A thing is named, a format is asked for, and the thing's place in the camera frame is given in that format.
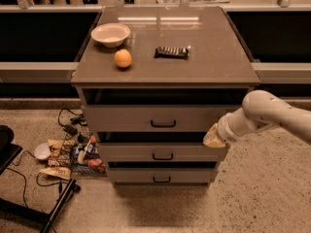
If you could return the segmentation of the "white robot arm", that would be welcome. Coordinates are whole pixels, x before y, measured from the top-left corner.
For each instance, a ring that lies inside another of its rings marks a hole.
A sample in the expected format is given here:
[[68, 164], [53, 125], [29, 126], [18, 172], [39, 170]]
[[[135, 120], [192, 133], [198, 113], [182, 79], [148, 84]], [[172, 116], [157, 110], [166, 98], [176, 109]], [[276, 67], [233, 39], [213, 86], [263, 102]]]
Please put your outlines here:
[[273, 127], [281, 127], [311, 144], [311, 112], [291, 106], [263, 90], [248, 93], [238, 110], [222, 116], [206, 133], [203, 144], [218, 149], [241, 140], [246, 134]]

